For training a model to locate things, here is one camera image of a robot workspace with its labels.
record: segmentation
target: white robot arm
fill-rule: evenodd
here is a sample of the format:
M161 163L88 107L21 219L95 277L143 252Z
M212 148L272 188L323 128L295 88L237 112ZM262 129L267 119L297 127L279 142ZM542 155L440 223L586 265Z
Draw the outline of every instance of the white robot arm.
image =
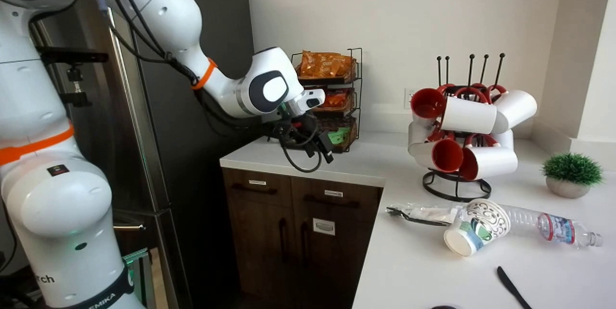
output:
M141 15L166 59L227 114L244 118L278 110L284 122L271 128L272 136L279 136L281 144L283 137L296 136L299 144L307 144L304 140L314 136L308 155L319 151L320 158L332 160L329 139L324 133L315 136L317 126L307 117L325 94L301 87L280 48L255 54L244 78L229 79L200 48L202 20L194 0L133 0L132 8L127 0L97 1L105 12L107 4L124 5L130 22ZM29 37L33 17L72 2L0 0L0 191L49 308L142 309L117 248L111 188L80 153Z

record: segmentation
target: orange band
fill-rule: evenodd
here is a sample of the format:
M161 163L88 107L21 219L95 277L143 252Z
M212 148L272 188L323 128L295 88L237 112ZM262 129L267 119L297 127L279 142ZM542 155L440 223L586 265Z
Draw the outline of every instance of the orange band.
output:
M209 79L209 76L212 75L212 72L214 72L214 68L218 67L212 59L208 58L208 60L209 60L209 67L207 68L207 70L205 71L205 73L203 74L203 77L201 77L199 82L196 85L194 85L194 87L191 87L192 90L201 89L205 85L205 83L207 83L207 80Z
M75 134L75 129L72 123L68 123L68 130L63 133L56 134L53 137L45 138L39 142L30 143L23 147L6 147L0 149L0 166L9 164L10 162L19 160L23 155L45 149L46 147L55 146L60 142L64 142Z

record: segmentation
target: stainless steel refrigerator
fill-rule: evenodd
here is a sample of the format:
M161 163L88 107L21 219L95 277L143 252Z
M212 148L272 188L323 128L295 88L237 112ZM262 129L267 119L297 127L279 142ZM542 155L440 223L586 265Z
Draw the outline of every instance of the stainless steel refrigerator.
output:
M196 2L204 52L229 77L241 78L254 53L248 0ZM134 39L124 20L116 16L115 23ZM109 54L107 63L79 66L80 85L92 105L68 105L67 111L80 149L114 190L115 220L146 227L118 233L123 253L158 248L170 308L227 307L238 280L218 160L252 141L256 132L238 133L219 123L204 112L181 74L143 63L122 48L91 0L77 0L31 30L41 46ZM154 57L135 42L141 54ZM59 92L74 90L68 68L48 66Z

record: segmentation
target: small plant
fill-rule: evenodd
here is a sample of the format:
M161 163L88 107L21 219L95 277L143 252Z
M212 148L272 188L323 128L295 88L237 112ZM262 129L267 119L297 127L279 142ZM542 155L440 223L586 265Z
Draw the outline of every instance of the small plant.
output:
M582 154L557 154L543 162L543 175L555 180L566 180L583 186L603 181L603 171L592 158Z

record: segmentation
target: countertop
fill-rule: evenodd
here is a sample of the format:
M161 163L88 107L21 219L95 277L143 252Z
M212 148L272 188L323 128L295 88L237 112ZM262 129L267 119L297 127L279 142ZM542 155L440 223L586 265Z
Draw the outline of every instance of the countertop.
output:
M278 173L383 187L368 254L361 272L354 309L519 309L499 282L502 266L522 296L536 309L616 308L616 173L585 197L570 200L546 188L540 169L545 154L527 140L516 140L517 171L488 178L491 200L511 206L578 219L603 235L603 247L576 249L538 239L506 236L477 254L462 258L443 241L443 227L390 217L393 203L438 203L444 200L422 187L426 169L407 153L407 134L362 132L350 152L334 154L314 173L301 173L284 158L277 142L261 138L220 160L222 167ZM290 151L297 164L310 168L316 157ZM446 188L446 182L436 182ZM473 190L461 184L462 191Z

